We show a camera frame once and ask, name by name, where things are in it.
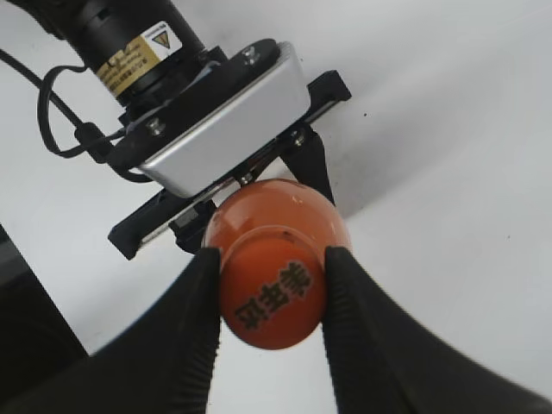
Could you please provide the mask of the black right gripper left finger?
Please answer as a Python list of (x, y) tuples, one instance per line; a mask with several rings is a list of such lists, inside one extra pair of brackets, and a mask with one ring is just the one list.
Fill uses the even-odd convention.
[(220, 264), (218, 249), (200, 249), (115, 340), (1, 411), (205, 413), (219, 346)]

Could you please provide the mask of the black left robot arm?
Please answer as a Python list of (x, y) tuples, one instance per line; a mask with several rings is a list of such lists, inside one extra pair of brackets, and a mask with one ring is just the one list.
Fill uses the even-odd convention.
[(21, 1), (18, 7), (66, 41), (123, 107), (106, 135), (70, 115), (77, 146), (55, 142), (48, 110), (60, 68), (34, 78), (47, 149), (89, 154), (120, 177), (156, 182), (160, 192), (119, 222), (110, 242), (127, 259), (167, 229), (178, 246), (199, 250), (214, 196), (249, 185), (276, 159), (302, 184), (330, 198), (323, 143), (312, 124), (351, 94), (337, 71), (304, 78), (289, 42), (262, 39), (233, 56), (206, 48), (170, 1)]

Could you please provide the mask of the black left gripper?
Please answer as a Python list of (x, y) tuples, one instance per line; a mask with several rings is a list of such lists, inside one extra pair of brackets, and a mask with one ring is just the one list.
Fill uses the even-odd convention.
[(215, 57), (176, 97), (132, 121), (110, 161), (137, 169), (161, 191), (109, 233), (127, 259), (171, 230), (189, 254), (201, 248), (230, 185), (255, 182), (274, 160), (336, 204), (323, 141), (314, 122), (348, 101), (335, 70), (307, 81), (292, 44), (256, 41), (231, 58)]

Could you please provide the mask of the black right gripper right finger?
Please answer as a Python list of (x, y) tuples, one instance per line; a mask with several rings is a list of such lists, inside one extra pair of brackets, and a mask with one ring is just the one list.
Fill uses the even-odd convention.
[(340, 413), (549, 413), (394, 302), (346, 248), (327, 248), (323, 340)]

